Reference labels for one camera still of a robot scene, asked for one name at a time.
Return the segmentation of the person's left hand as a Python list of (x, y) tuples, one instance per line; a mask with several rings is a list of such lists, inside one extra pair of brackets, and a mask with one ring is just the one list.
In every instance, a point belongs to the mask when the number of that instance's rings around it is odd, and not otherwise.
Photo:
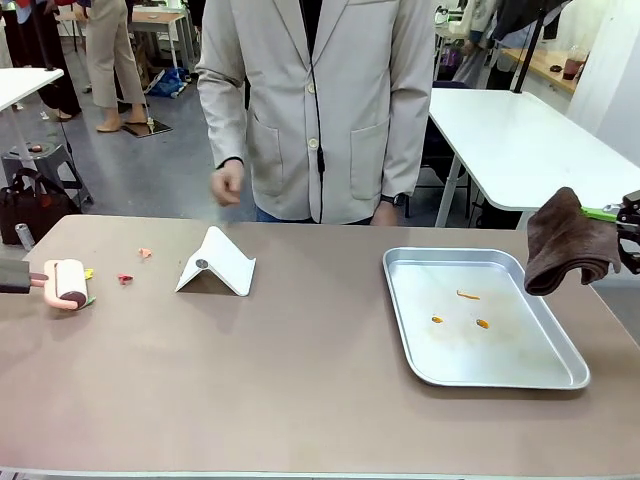
[(394, 227), (398, 225), (398, 218), (396, 207), (388, 201), (381, 201), (374, 212), (370, 225)]

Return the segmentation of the person's right hand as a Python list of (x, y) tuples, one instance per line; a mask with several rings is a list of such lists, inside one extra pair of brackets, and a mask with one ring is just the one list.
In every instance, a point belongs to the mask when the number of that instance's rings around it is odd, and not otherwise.
[(240, 203), (244, 176), (244, 164), (237, 158), (226, 160), (212, 173), (211, 191), (221, 207)]

